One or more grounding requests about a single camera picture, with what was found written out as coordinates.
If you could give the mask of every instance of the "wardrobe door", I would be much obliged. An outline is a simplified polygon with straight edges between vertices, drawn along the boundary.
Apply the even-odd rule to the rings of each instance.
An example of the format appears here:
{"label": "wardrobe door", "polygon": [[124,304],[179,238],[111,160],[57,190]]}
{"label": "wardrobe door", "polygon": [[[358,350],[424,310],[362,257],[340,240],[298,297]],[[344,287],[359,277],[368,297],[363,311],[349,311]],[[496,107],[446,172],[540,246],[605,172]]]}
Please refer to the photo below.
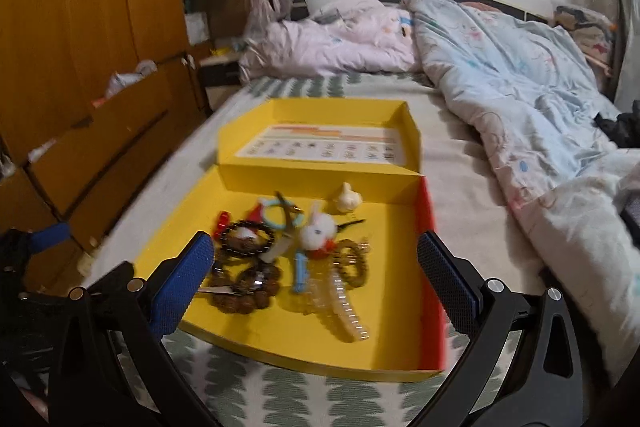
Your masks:
{"label": "wardrobe door", "polygon": [[68,0],[0,2],[0,136],[18,164],[89,115],[68,10]]}
{"label": "wardrobe door", "polygon": [[182,0],[127,0],[139,60],[161,62],[187,50]]}
{"label": "wardrobe door", "polygon": [[112,73],[135,70],[127,0],[69,0],[71,52],[84,96],[104,97]]}

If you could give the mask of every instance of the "yellow box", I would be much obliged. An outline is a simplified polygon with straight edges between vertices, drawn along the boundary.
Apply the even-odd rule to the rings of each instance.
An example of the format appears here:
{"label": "yellow box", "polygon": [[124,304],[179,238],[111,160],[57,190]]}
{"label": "yellow box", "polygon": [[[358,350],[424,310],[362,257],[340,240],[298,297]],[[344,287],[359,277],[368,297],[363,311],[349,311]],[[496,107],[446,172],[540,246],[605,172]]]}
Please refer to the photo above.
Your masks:
{"label": "yellow box", "polygon": [[[261,131],[285,123],[395,129],[404,165],[237,156]],[[364,198],[355,215],[366,222],[338,239],[367,237],[371,244],[369,280],[349,291],[369,339],[351,342],[335,315],[309,313],[305,296],[290,291],[294,248],[277,261],[282,287],[268,309],[224,314],[210,296],[196,295],[180,327],[236,353],[297,371],[375,381],[428,378],[443,369],[444,313],[415,255],[417,232],[433,228],[419,158],[420,134],[404,102],[266,102],[220,130],[219,165],[198,182],[142,251],[136,274],[148,277],[163,259],[177,256],[195,232],[210,232],[222,210],[244,219],[258,198],[273,198],[279,190],[305,212],[313,201],[324,200],[324,210],[333,214],[332,201],[342,182],[350,182]],[[269,210],[271,219],[282,220],[279,214],[277,208]],[[335,219],[340,224],[353,216]],[[238,264],[230,271],[235,275],[247,266]]]}

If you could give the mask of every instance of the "wooden wardrobe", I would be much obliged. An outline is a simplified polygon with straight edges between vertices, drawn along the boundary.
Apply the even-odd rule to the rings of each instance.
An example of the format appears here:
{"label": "wooden wardrobe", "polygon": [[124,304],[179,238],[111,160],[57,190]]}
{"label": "wooden wardrobe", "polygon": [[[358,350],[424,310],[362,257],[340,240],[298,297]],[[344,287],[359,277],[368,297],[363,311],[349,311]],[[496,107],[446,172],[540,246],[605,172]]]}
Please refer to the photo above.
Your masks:
{"label": "wooden wardrobe", "polygon": [[[204,120],[182,0],[0,0],[0,231],[69,223],[34,257],[28,285],[64,293],[146,181]],[[158,72],[98,108],[114,72]],[[36,161],[30,151],[53,145]]]}

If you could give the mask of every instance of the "metal bolt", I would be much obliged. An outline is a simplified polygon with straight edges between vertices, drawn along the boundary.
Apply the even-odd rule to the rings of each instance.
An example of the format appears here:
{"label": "metal bolt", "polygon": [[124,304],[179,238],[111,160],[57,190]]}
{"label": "metal bolt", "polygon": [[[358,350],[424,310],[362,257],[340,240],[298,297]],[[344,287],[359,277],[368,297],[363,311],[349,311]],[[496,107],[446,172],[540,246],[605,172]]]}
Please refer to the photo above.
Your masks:
{"label": "metal bolt", "polygon": [[491,279],[486,285],[494,293],[500,293],[504,290],[504,284],[497,279]]}
{"label": "metal bolt", "polygon": [[142,290],[144,285],[145,285],[145,281],[143,279],[138,279],[136,277],[135,279],[131,279],[127,283],[127,290],[129,290],[132,293],[139,292],[140,290]]}
{"label": "metal bolt", "polygon": [[559,301],[562,298],[562,294],[560,293],[560,290],[556,288],[549,288],[546,291],[546,294],[549,295],[549,297],[551,297],[554,301]]}
{"label": "metal bolt", "polygon": [[84,288],[81,288],[80,286],[73,288],[70,292],[69,292],[69,298],[72,301],[79,301],[82,296],[84,296]]}

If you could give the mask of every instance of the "plastic bag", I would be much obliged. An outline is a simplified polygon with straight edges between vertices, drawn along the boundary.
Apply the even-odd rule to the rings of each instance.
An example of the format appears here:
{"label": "plastic bag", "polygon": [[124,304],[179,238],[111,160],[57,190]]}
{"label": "plastic bag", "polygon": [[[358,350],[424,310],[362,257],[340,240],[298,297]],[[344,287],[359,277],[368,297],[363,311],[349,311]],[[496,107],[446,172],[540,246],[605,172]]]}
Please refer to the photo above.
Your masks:
{"label": "plastic bag", "polygon": [[259,41],[264,38],[267,26],[289,16],[293,8],[293,0],[273,0],[271,8],[269,0],[249,0],[251,11],[244,28],[244,38]]}
{"label": "plastic bag", "polygon": [[125,87],[139,82],[158,70],[156,63],[152,60],[142,60],[136,67],[135,73],[113,73],[109,79],[109,86],[104,93],[105,99],[118,94]]}

